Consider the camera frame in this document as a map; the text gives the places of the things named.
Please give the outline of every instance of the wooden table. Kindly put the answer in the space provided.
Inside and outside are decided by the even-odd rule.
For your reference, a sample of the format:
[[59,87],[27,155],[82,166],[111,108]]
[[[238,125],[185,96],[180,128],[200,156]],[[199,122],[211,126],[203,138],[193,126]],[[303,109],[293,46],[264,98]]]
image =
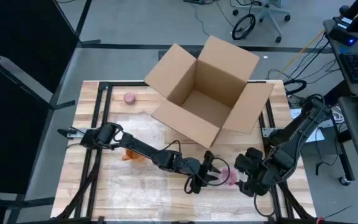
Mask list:
[[[291,116],[283,83],[281,80],[268,82],[275,84],[270,96],[275,124],[277,127],[285,127],[291,121]],[[96,81],[83,83],[73,122],[74,127],[89,128],[91,126],[98,85],[99,82]],[[123,101],[123,96],[127,92],[136,95],[137,102],[132,106],[126,105]],[[102,97],[100,115],[103,112],[105,100],[106,94]],[[157,149],[178,139],[182,145],[183,157],[195,157],[202,161],[206,148],[195,144],[192,140],[151,117],[150,114],[163,100],[165,100],[163,96],[148,86],[114,86],[108,121],[122,125],[125,132],[131,133]],[[101,116],[99,116],[97,127],[100,124]],[[75,139],[69,141],[69,144],[79,141]],[[223,129],[214,146],[209,150],[233,166],[238,154],[245,154],[248,147],[263,151],[258,122],[251,134]],[[81,146],[67,149],[51,217],[57,216],[78,190],[85,151]],[[115,151],[103,151],[92,220],[97,220],[99,216],[104,216],[109,221],[247,222],[267,220],[255,211],[253,198],[240,193],[235,185],[204,187],[200,194],[188,195],[183,191],[186,176],[164,172],[149,160],[122,161],[121,157],[124,152],[122,148]],[[216,161],[214,165],[218,169],[224,167],[220,161]],[[289,178],[288,185],[306,211],[315,215],[301,159],[296,172]],[[88,195],[89,193],[86,193],[84,197],[82,216],[85,215]],[[263,213],[272,211],[270,194],[258,197],[257,203]],[[285,217],[282,195],[280,204]]]

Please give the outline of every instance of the white cable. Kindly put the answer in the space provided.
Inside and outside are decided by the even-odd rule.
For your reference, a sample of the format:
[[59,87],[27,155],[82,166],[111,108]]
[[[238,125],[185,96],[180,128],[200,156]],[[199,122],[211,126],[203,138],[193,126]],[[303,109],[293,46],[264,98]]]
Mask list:
[[340,109],[339,106],[335,106],[335,108],[338,110],[334,110],[334,108],[331,108],[331,111],[333,112],[333,115],[334,115],[334,120],[335,120],[335,123],[337,124],[341,124],[343,122],[345,122],[345,118],[343,117],[342,115],[342,111]]

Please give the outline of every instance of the open cardboard box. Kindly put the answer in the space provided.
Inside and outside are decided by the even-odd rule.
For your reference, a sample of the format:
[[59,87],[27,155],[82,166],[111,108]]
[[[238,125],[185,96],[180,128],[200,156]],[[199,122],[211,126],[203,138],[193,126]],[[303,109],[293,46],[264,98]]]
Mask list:
[[145,82],[167,100],[152,116],[209,148],[219,131],[250,134],[273,84],[248,82],[259,57],[210,36],[198,59],[174,44]]

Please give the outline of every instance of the gray floor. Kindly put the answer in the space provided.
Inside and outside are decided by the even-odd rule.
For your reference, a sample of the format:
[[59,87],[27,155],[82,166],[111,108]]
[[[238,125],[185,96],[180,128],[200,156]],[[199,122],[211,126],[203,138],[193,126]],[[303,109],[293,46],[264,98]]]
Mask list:
[[[284,32],[280,44],[274,42],[277,34],[270,21],[257,24],[246,40],[233,41],[230,37],[231,26],[225,21],[216,4],[197,6],[197,8],[198,16],[204,21],[205,29],[209,34],[236,45],[303,47],[323,29],[324,19],[336,15],[341,5],[351,2],[348,0],[287,0],[284,9],[292,11],[292,19],[284,23],[281,22],[281,18],[277,17]],[[73,27],[76,27],[78,23],[84,4],[85,0],[61,4]],[[219,4],[225,15],[234,23],[237,19],[231,15],[232,8],[229,2],[224,0]],[[172,44],[176,42],[202,45],[207,36],[203,34],[201,24],[194,15],[195,9],[181,0],[94,0],[81,33],[81,39],[101,39],[103,43],[108,44]],[[261,56],[261,59],[252,75],[253,79],[266,78],[267,72],[272,68],[281,70],[296,55],[296,53],[280,52],[254,53]],[[67,71],[59,102],[78,99],[83,80],[142,80],[157,63],[157,55],[158,50],[76,49]],[[318,70],[333,58],[332,54],[320,55],[303,76]],[[297,62],[287,71],[291,72],[296,64]],[[316,80],[323,74],[324,72],[320,72],[308,80]],[[341,73],[334,72],[321,81],[308,85],[307,89],[299,95],[325,94],[341,80],[343,80]],[[53,115],[27,199],[54,197],[63,164],[64,148],[67,144],[67,140],[56,130],[69,127],[73,122],[74,112],[75,107],[71,107],[56,111]],[[333,137],[329,138],[321,143],[320,148],[326,154],[332,154],[334,152],[333,141]],[[318,216],[324,217],[348,205],[353,205],[330,220],[358,223],[358,157],[351,142],[346,144],[346,151],[356,176],[356,181],[348,187],[341,186],[337,181],[337,178],[343,175],[339,161],[333,167],[322,166],[320,175],[315,176],[314,168],[318,157],[314,144],[307,145],[303,159]],[[334,159],[334,156],[325,156],[324,159],[330,161]],[[51,208],[51,206],[46,206],[24,209],[21,211],[19,221],[46,220]]]

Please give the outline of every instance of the pink ball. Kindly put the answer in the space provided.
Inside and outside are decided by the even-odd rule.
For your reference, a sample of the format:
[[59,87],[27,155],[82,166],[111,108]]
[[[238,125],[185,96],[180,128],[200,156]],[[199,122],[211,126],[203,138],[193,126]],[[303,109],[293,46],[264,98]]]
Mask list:
[[128,105],[133,105],[136,102],[135,94],[133,93],[126,93],[124,95],[124,101]]
[[[223,168],[221,170],[221,180],[224,181],[227,178],[227,175],[229,174],[227,167]],[[230,177],[225,183],[226,185],[232,186],[237,182],[237,172],[234,167],[230,167]]]

